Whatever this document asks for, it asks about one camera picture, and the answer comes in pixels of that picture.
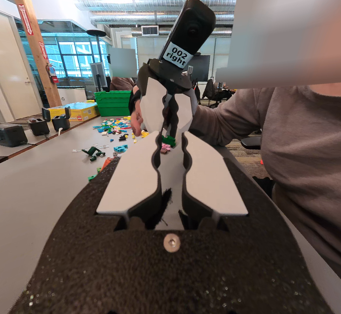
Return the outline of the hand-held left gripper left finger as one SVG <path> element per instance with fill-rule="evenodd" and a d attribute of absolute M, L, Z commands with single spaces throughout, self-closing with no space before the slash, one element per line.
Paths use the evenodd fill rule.
<path fill-rule="evenodd" d="M 154 131 L 123 153 L 96 209 L 98 215 L 153 217 L 161 209 L 160 149 Z"/>

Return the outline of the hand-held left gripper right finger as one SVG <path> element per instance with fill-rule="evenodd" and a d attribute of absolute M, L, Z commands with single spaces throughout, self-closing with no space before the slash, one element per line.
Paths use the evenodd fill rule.
<path fill-rule="evenodd" d="M 246 216 L 224 157 L 190 132 L 182 134 L 182 208 L 189 217 Z"/>

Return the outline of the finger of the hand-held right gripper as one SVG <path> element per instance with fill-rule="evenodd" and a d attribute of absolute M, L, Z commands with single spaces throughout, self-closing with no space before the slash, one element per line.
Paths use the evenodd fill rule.
<path fill-rule="evenodd" d="M 140 101 L 143 124 L 149 133 L 161 132 L 164 123 L 164 98 L 166 88 L 157 80 L 149 77 L 146 93 Z"/>
<path fill-rule="evenodd" d="M 182 133 L 189 130 L 193 120 L 191 99 L 186 94 L 175 94 L 168 104 L 169 126 L 167 133 L 180 139 Z"/>

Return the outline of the person's right forearm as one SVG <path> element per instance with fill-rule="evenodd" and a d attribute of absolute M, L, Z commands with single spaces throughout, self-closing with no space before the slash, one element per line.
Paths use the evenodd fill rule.
<path fill-rule="evenodd" d="M 217 108 L 198 105 L 189 132 L 210 145 L 226 146 L 260 128 L 255 103 L 248 103 L 237 92 Z"/>

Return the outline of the yellow lego box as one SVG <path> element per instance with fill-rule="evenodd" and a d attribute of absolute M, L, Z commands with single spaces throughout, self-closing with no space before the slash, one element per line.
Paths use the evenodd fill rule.
<path fill-rule="evenodd" d="M 65 114 L 66 107 L 70 107 L 70 121 L 83 122 L 100 115 L 96 102 L 76 102 L 49 108 L 51 118 Z"/>

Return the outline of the black desk chair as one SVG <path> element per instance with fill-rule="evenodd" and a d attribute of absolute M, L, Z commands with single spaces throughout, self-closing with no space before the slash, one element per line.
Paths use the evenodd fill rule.
<path fill-rule="evenodd" d="M 214 83 L 213 79 L 210 78 L 207 81 L 202 97 L 206 97 L 209 100 L 209 103 L 206 105 L 206 107 L 213 109 L 217 108 L 223 99 L 226 99 L 227 101 L 234 94 L 235 91 L 220 87 L 220 83 Z"/>

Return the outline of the stack of green bins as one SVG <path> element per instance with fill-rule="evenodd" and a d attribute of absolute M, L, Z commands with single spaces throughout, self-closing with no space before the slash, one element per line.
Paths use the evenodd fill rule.
<path fill-rule="evenodd" d="M 95 93 L 95 99 L 100 116 L 113 118 L 129 116 L 129 100 L 131 91 L 100 91 Z"/>

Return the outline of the white recycling bin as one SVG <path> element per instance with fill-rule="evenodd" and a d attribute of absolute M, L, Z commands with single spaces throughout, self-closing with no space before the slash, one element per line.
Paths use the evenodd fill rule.
<path fill-rule="evenodd" d="M 58 87 L 62 105 L 85 102 L 87 100 L 84 87 Z"/>

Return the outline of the black floor lamp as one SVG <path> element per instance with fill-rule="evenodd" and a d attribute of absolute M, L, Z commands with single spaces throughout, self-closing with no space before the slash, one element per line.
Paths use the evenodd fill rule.
<path fill-rule="evenodd" d="M 88 35 L 96 37 L 96 43 L 97 43 L 97 47 L 98 47 L 98 53 L 99 53 L 99 62 L 103 62 L 103 57 L 102 57 L 102 52 L 101 52 L 101 47 L 100 47 L 100 41 L 99 38 L 100 37 L 105 37 L 106 33 L 104 31 L 98 30 L 98 29 L 90 29 L 86 31 Z"/>

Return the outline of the black battery charger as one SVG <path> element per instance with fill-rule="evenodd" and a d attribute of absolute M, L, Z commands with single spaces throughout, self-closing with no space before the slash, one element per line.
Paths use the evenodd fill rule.
<path fill-rule="evenodd" d="M 50 133 L 48 123 L 51 122 L 49 109 L 42 108 L 42 118 L 29 118 L 28 125 L 34 136 L 46 136 Z"/>
<path fill-rule="evenodd" d="M 51 121 L 55 131 L 61 132 L 70 129 L 70 116 L 71 109 L 70 106 L 64 108 L 65 113 L 62 115 L 54 116 Z"/>

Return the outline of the person in brown sweater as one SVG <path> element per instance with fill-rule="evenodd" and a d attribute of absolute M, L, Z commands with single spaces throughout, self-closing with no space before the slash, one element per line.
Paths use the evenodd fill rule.
<path fill-rule="evenodd" d="M 340 96 L 276 87 L 262 133 L 273 201 L 340 277 Z"/>

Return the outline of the red fire extinguisher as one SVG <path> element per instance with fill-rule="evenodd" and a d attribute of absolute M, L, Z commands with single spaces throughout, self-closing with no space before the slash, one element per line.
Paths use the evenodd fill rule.
<path fill-rule="evenodd" d="M 54 66 L 50 63 L 47 63 L 46 64 L 46 70 L 47 70 L 47 73 L 49 75 L 51 82 L 53 82 L 54 84 L 58 84 L 59 80 L 58 80 Z"/>

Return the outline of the wooden pillar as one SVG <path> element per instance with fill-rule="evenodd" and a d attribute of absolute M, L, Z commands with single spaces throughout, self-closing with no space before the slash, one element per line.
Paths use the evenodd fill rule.
<path fill-rule="evenodd" d="M 49 75 L 50 63 L 48 60 L 45 44 L 40 32 L 36 13 L 32 0 L 15 0 L 24 30 L 28 39 L 32 56 L 36 63 L 37 71 L 45 90 L 50 107 L 61 106 L 62 102 L 58 93 L 57 86 Z"/>

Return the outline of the white door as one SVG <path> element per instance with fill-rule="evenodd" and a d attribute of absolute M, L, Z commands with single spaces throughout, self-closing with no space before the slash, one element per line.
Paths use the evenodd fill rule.
<path fill-rule="evenodd" d="M 15 18 L 0 15 L 0 111 L 1 121 L 37 115 L 42 108 Z"/>

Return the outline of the black wall screen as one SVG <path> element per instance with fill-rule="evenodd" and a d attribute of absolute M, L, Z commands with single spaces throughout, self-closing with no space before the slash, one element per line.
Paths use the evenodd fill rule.
<path fill-rule="evenodd" d="M 209 77 L 210 55 L 195 55 L 190 61 L 193 67 L 191 81 L 207 82 Z"/>

